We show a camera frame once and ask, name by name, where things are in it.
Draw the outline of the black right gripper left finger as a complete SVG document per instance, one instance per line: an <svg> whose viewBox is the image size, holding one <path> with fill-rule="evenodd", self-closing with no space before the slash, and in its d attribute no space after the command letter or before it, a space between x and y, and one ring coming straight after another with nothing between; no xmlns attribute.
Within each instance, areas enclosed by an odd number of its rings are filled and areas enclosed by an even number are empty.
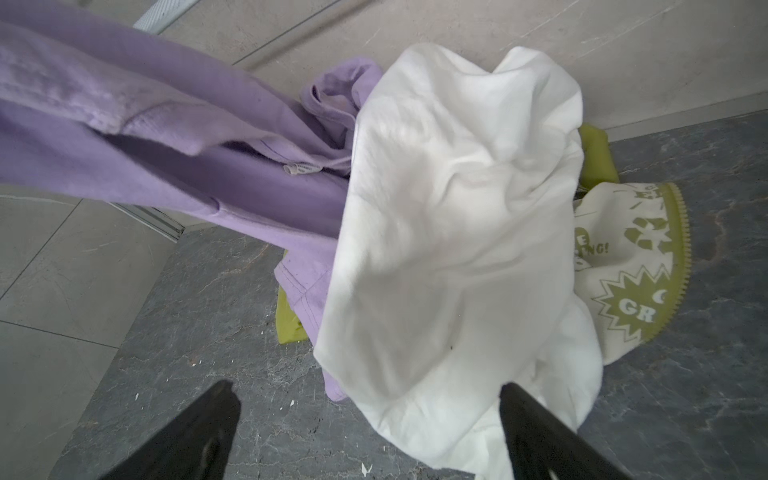
<svg viewBox="0 0 768 480"><path fill-rule="evenodd" d="M240 414L233 382L220 380L102 477L222 480Z"/></svg>

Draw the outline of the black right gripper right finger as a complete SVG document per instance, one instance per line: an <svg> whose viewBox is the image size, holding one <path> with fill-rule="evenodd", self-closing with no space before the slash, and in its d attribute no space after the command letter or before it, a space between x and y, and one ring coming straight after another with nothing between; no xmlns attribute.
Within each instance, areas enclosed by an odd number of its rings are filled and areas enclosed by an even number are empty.
<svg viewBox="0 0 768 480"><path fill-rule="evenodd" d="M516 479L630 478L518 384L505 384L499 400L501 424Z"/></svg>

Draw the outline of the purple cloth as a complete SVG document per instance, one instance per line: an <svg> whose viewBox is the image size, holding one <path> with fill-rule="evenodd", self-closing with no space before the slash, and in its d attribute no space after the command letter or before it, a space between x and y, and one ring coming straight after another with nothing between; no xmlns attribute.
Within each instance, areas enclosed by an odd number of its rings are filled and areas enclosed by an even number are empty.
<svg viewBox="0 0 768 480"><path fill-rule="evenodd" d="M57 1L1 5L1 180L178 211L285 250L311 339L328 294L367 58L298 99L180 44Z"/></svg>

